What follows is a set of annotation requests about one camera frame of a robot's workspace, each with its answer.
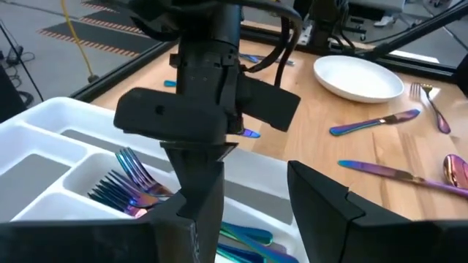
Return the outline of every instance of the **iridescent spoon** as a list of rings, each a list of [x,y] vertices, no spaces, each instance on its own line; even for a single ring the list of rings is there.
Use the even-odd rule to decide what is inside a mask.
[[[449,154],[444,158],[444,175],[453,186],[468,189],[468,164],[460,156]]]

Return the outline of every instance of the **knife blade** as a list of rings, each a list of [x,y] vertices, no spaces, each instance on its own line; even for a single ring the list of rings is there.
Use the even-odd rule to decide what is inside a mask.
[[[449,186],[444,183],[439,183],[432,180],[427,180],[418,176],[414,176],[411,173],[391,167],[385,167],[378,164],[370,164],[362,161],[353,160],[339,160],[338,164],[354,169],[361,172],[367,172],[373,175],[379,175],[384,178],[390,178],[394,180],[400,180],[408,183],[414,183],[420,186],[426,186],[429,188],[435,188],[440,191],[446,191],[452,194],[458,194],[459,196],[468,198],[468,189],[458,188],[455,186]]]
[[[362,121],[360,123],[346,124],[342,126],[335,126],[330,128],[330,133],[334,136],[340,136],[348,134],[350,132],[355,132],[359,129],[369,128],[377,126],[380,124],[396,124],[402,123],[405,121],[410,121],[413,118],[416,118],[420,113],[418,109],[407,110],[402,113],[395,113],[389,116],[375,118],[369,121]]]

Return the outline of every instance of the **knife handle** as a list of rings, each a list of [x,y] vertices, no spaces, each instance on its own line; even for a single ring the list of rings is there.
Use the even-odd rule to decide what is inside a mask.
[[[379,124],[382,124],[382,121],[380,119],[376,119],[370,121],[363,121],[360,123],[347,124],[343,126],[335,126],[330,128],[330,133],[334,136],[340,136],[353,131],[357,131],[359,129],[369,128]]]
[[[262,255],[270,262],[299,263],[299,261],[294,256],[290,256],[286,253],[282,253],[280,251],[276,251],[272,248],[266,247],[260,244],[259,242],[253,240],[248,235],[245,235],[242,231],[239,231],[241,229],[232,226],[233,225],[224,224],[224,222],[222,223],[223,230],[235,237],[235,239],[238,242],[248,246],[254,252]]]
[[[273,242],[273,234],[269,231],[263,229],[256,229],[253,227],[237,226],[235,224],[229,224],[223,221],[219,233],[233,240],[235,240],[235,237],[232,236],[228,231],[226,231],[227,227],[242,232],[244,235],[252,238],[253,240],[259,242],[262,245],[269,246]]]
[[[234,248],[228,245],[218,243],[216,252],[236,263],[266,263],[265,258],[252,251],[246,251],[240,248]]]

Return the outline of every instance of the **black cable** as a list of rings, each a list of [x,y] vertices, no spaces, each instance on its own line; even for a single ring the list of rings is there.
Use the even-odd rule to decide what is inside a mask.
[[[5,28],[5,31],[8,32],[8,34],[10,34],[10,36],[12,37],[15,44],[19,45],[18,41],[16,41],[16,38],[13,36],[12,32],[10,32],[10,30],[8,30],[7,26],[5,26],[5,23],[3,22],[3,20],[1,18],[0,18],[0,23],[3,24],[3,27]]]
[[[18,75],[18,69],[16,68],[16,66],[9,66],[9,67],[6,67],[5,70],[7,70],[7,69],[14,69],[14,70],[15,70],[15,73],[13,73],[13,75],[8,75],[8,77],[10,77],[10,78],[11,78],[11,77],[20,77],[20,76]]]
[[[23,55],[21,55],[21,56],[23,57],[23,56],[26,55],[26,54],[31,54],[32,57],[31,57],[31,58],[28,58],[28,59],[26,59],[26,60],[23,60],[23,62],[28,62],[28,61],[31,61],[31,60],[33,60],[33,59],[36,58],[36,55],[35,55],[33,52],[25,52],[25,53],[23,53]]]
[[[17,80],[17,81],[18,81],[18,84],[15,85],[15,84],[13,83],[13,80]],[[19,88],[19,87],[23,84],[23,81],[21,81],[21,79],[20,79],[19,77],[11,79],[11,82],[13,83],[13,85],[15,86],[15,88]]]
[[[294,51],[295,46],[298,44],[299,37],[301,36],[302,30],[302,17],[291,7],[284,5],[279,2],[271,1],[271,0],[217,0],[225,4],[238,4],[245,7],[252,7],[255,9],[260,9],[267,12],[275,12],[282,18],[286,18],[291,21],[292,29],[294,33],[292,34],[291,40],[286,44],[286,48],[284,50],[283,56],[281,57],[278,65],[278,69],[276,70],[275,76],[275,83],[274,85],[279,87],[281,85],[281,79],[284,71],[284,67],[286,66],[287,60],[289,59],[291,53]],[[271,64],[275,63],[279,56],[276,54],[270,53],[270,55],[266,56],[260,63],[255,65],[257,67],[257,71],[260,71]]]
[[[27,107],[29,107],[34,101],[34,97],[30,93],[25,91],[18,91],[18,93],[20,94],[20,96],[24,97],[23,102]]]
[[[34,86],[34,89],[36,90],[37,95],[39,95],[39,98],[40,98],[41,101],[43,102],[43,101],[44,101],[44,98],[42,97],[41,92],[40,92],[39,89],[37,88],[37,85],[36,85],[36,83],[34,82],[34,80],[32,79],[31,74],[29,74],[29,70],[26,68],[26,65],[24,64],[23,59],[21,58],[20,54],[19,54],[18,51],[16,50],[15,46],[13,45],[12,40],[10,39],[10,37],[8,37],[8,34],[7,34],[6,31],[5,31],[5,28],[4,28],[3,26],[0,25],[0,30],[3,32],[3,34],[4,34],[5,37],[7,38],[8,43],[10,44],[11,48],[12,48],[13,51],[15,52],[15,55],[18,57],[18,60],[20,61],[21,66],[23,66],[24,71],[26,72],[26,74],[28,75],[28,78],[30,79],[32,85]]]
[[[266,56],[260,63],[255,64],[254,66],[246,69],[246,71],[251,72],[251,73],[259,72],[260,70],[275,63],[276,60],[280,57],[280,55],[283,53],[284,49],[286,48],[287,41],[289,40],[289,36],[290,36],[290,21],[287,18],[281,17],[281,34],[279,36],[279,43],[270,52],[270,54],[268,54],[268,56]]]
[[[341,41],[341,39],[339,39],[339,37],[335,36],[335,35],[331,35],[330,36],[332,39],[335,39],[335,41],[338,43],[339,47],[344,50],[346,48],[346,46],[344,46],[343,42]]]
[[[433,18],[436,18],[437,16],[439,16],[439,15],[441,15],[441,14],[447,12],[448,10],[453,9],[454,7],[456,7],[456,6],[458,6],[459,4],[463,3],[464,1],[465,1],[465,0],[461,0],[460,2],[454,4],[452,7],[447,8],[444,12],[441,12],[440,14],[435,15],[435,16],[433,16],[432,18],[426,19],[426,20],[424,20],[422,23],[425,23],[425,22],[427,22],[428,20],[431,20],[431,19],[433,19]],[[390,36],[382,37],[382,38],[379,38],[379,39],[374,39],[374,40],[371,40],[371,41],[363,42],[363,44],[366,44],[366,45],[367,45],[367,44],[372,44],[372,43],[375,43],[375,42],[387,40],[387,39],[390,39],[390,38],[392,38],[392,37],[396,37],[396,36],[399,36],[399,35],[401,35],[401,34],[407,33],[407,32],[408,32],[409,30],[411,30],[411,29],[412,29],[412,27],[410,26],[409,28],[406,28],[405,30],[400,31],[400,32],[398,32],[398,33],[392,34],[392,35],[390,35]]]

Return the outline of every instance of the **iridescent fork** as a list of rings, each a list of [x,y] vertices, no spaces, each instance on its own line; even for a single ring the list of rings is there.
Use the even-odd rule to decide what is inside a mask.
[[[450,126],[448,125],[448,122],[445,120],[444,116],[442,113],[437,109],[436,105],[432,102],[431,97],[429,94],[431,93],[432,89],[434,87],[429,84],[424,84],[424,83],[411,83],[410,89],[409,89],[409,94],[410,96],[413,96],[415,98],[420,98],[420,90],[422,89],[424,93],[426,94],[426,98],[429,100],[429,103],[431,104],[432,109],[434,110],[434,113],[436,115],[436,123],[437,123],[437,128],[444,134],[449,134],[451,132]]]
[[[167,188],[151,177],[132,149],[121,149],[116,153],[116,158],[125,174],[142,192],[149,195],[172,194]]]
[[[132,182],[131,184],[138,188],[139,191],[142,191],[146,196],[156,198],[152,199],[154,202],[158,202],[158,200],[161,198],[170,197],[173,194],[170,190],[165,188],[163,185],[154,180],[153,177],[151,177],[149,172],[141,164],[140,160],[131,148],[120,150],[118,153],[116,153],[116,157],[128,178],[130,178]],[[145,201],[150,202],[151,199],[145,197]],[[262,245],[268,246],[273,242],[273,235],[265,230],[245,226],[236,226],[226,222],[223,222],[223,226],[241,231],[245,235],[254,238]],[[225,230],[225,228],[221,228],[220,234],[236,240],[236,237],[232,236],[228,231]]]
[[[102,179],[88,195],[94,201],[136,218],[146,214],[148,209],[164,202],[163,199],[139,193],[123,175],[115,171]],[[232,262],[266,263],[260,254],[228,245],[218,244],[216,252]]]

